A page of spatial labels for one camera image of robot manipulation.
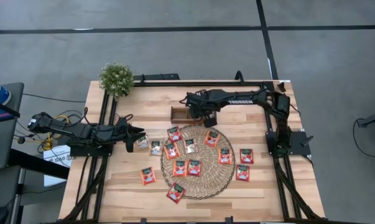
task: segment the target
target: potted plant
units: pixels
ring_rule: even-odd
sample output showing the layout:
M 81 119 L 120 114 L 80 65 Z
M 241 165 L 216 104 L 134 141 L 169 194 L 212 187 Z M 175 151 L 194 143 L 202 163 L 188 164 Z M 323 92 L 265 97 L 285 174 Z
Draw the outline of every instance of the potted plant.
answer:
M 128 96 L 134 85 L 131 68 L 120 63 L 107 63 L 101 69 L 99 77 L 100 88 L 113 95 L 115 100 Z

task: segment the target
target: tea bag packet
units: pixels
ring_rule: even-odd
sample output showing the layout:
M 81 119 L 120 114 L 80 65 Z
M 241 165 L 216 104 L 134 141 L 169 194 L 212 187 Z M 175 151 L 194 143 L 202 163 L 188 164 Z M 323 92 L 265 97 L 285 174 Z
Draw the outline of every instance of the tea bag packet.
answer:
M 174 177 L 185 177 L 187 175 L 186 161 L 174 161 Z
M 177 148 L 175 142 L 164 146 L 164 151 L 168 159 L 173 159 L 180 156 L 179 149 Z
M 237 165 L 236 180 L 249 182 L 249 166 Z
M 168 191 L 167 197 L 173 200 L 175 203 L 179 203 L 184 194 L 185 189 L 179 184 L 174 183 Z
M 150 156 L 161 156 L 164 139 L 150 139 Z
M 143 185 L 151 184 L 157 181 L 152 167 L 140 170 L 140 176 L 142 177 Z
M 241 163 L 254 164 L 254 154 L 252 152 L 252 149 L 240 149 L 239 158 Z
M 186 154 L 197 152 L 195 140 L 194 139 L 185 140 L 185 149 L 186 149 Z
M 139 150 L 148 149 L 149 148 L 149 137 L 147 135 L 145 135 L 145 136 L 139 138 L 136 141 L 136 144 L 137 144 L 137 148 Z
M 218 152 L 218 162 L 220 164 L 231 164 L 231 150 L 228 148 L 221 148 Z
M 201 161 L 190 159 L 188 161 L 187 175 L 201 177 Z
M 174 143 L 182 139 L 179 127 L 173 127 L 167 130 L 170 142 Z
M 219 141 L 220 135 L 213 131 L 208 131 L 206 133 L 204 144 L 207 144 L 212 147 L 216 147 L 218 141 Z

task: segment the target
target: gray floor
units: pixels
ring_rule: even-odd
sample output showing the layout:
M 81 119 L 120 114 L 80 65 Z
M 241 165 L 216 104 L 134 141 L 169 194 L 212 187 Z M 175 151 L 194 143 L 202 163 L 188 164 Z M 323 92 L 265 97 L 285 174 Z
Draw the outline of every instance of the gray floor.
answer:
M 269 26 L 375 25 L 375 0 L 265 0 Z M 255 1 L 0 0 L 0 29 L 258 26 Z M 375 30 L 269 32 L 280 79 L 292 80 L 327 217 L 375 223 L 375 159 L 354 145 L 356 118 L 375 113 Z M 85 99 L 106 62 L 182 79 L 270 79 L 261 31 L 0 35 L 0 83 Z M 83 105 L 24 97 L 21 122 Z M 375 154 L 375 125 L 358 129 Z M 33 144 L 14 147 L 36 154 Z M 54 221 L 60 201 L 29 205 L 23 223 Z

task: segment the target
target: round rattan mat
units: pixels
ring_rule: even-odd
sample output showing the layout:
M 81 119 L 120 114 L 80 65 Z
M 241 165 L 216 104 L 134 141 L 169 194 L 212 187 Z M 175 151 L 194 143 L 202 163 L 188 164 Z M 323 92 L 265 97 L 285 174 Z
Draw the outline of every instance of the round rattan mat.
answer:
M 220 134 L 220 139 L 216 148 L 204 144 L 207 131 L 214 131 Z M 204 199 L 213 197 L 222 192 L 233 178 L 236 159 L 234 151 L 226 136 L 215 128 L 206 128 L 201 125 L 189 125 L 180 129 L 183 139 L 177 141 L 177 147 L 180 157 L 175 159 L 167 159 L 165 153 L 161 156 L 161 169 L 164 179 L 169 186 L 174 182 L 181 185 L 185 190 L 184 197 L 191 199 Z M 184 139 L 194 139 L 198 152 L 186 154 Z M 232 164 L 218 163 L 218 149 L 227 147 L 232 150 Z M 172 177 L 175 160 L 198 159 L 202 163 L 201 177 L 186 176 Z

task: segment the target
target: butcher block tabletop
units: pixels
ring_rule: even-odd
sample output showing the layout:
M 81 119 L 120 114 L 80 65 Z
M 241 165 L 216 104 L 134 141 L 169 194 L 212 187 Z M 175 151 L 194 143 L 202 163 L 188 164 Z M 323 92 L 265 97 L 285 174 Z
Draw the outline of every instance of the butcher block tabletop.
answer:
M 277 80 L 269 82 L 274 82 L 275 86 L 280 83 Z M 234 92 L 257 91 L 258 87 L 135 87 L 129 96 L 118 100 L 116 114 L 121 117 L 133 114 L 133 119 L 129 122 L 133 126 L 144 128 L 149 138 L 167 138 L 167 129 L 176 126 L 170 122 L 170 107 L 183 106 L 179 101 L 185 98 L 186 92 L 202 89 Z M 291 98 L 291 104 L 297 108 L 291 82 L 285 82 L 285 89 L 285 94 Z M 99 82 L 91 82 L 86 106 L 89 108 L 87 118 L 92 123 L 99 120 L 103 95 Z M 108 103 L 105 122 L 109 120 L 110 107 L 111 103 Z M 225 217 L 230 216 L 233 216 L 235 222 L 284 221 L 273 159 L 267 152 L 267 126 L 263 108 L 257 105 L 225 106 L 217 113 L 217 120 L 218 125 L 214 128 L 230 141 L 236 164 L 240 164 L 240 149 L 253 149 L 254 164 L 249 164 L 249 182 L 237 181 L 234 173 L 233 180 L 219 195 L 203 200 L 182 198 L 175 204 L 166 197 L 170 187 L 162 175 L 160 157 L 149 156 L 147 150 L 139 151 L 136 147 L 133 153 L 128 153 L 125 144 L 119 142 L 115 144 L 108 160 L 99 222 L 139 222 L 141 218 L 146 218 L 148 222 L 224 222 Z M 300 116 L 292 107 L 288 121 L 293 131 L 302 129 Z M 84 161 L 85 157 L 77 157 L 72 162 L 59 218 L 67 216 L 75 206 Z M 290 161 L 297 191 L 317 215 L 324 217 L 311 163 L 302 156 L 290 156 Z M 86 189 L 90 162 L 91 158 L 86 165 L 80 197 Z M 139 171 L 146 167 L 154 168 L 157 182 L 144 186 Z M 292 199 L 286 188 L 285 194 L 290 217 L 294 217 Z M 88 218 L 93 216 L 95 197 L 96 194 L 91 196 Z

